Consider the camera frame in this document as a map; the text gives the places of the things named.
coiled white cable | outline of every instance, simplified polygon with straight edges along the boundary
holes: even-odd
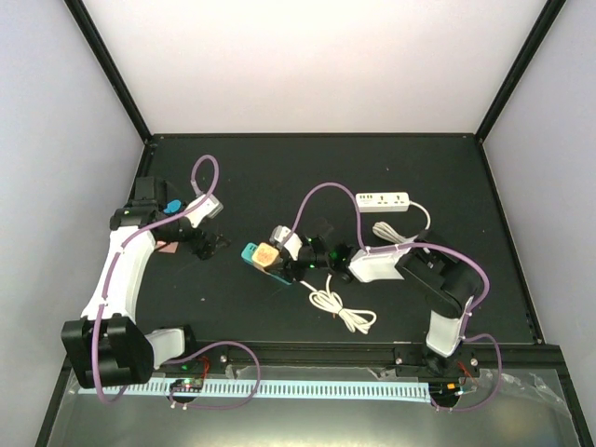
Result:
[[[413,205],[420,209],[427,217],[427,226],[425,226],[425,230],[430,228],[430,213],[428,210],[420,205],[419,203],[410,201],[410,205]],[[387,222],[377,222],[372,227],[372,232],[375,236],[380,237],[381,239],[388,240],[394,244],[403,244],[407,237],[402,236],[400,233],[395,231],[393,227],[388,224]]]
[[[372,312],[372,310],[346,309],[339,294],[330,290],[331,281],[332,276],[328,275],[327,282],[325,283],[325,291],[318,291],[306,281],[300,282],[311,290],[308,299],[314,307],[324,310],[325,312],[337,314],[339,318],[344,321],[350,332],[359,330],[364,334],[369,333],[369,329],[376,321],[376,314]],[[361,315],[370,315],[372,319],[367,320]]]

power strip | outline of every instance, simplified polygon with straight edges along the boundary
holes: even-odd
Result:
[[[356,194],[360,212],[403,212],[410,208],[408,193],[360,193]]]

white panel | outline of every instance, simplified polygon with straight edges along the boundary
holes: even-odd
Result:
[[[85,3],[153,132],[463,132],[544,0]]]
[[[61,1],[0,6],[0,445],[32,446],[142,142]]]
[[[596,436],[595,2],[567,2],[487,151],[542,328]]]

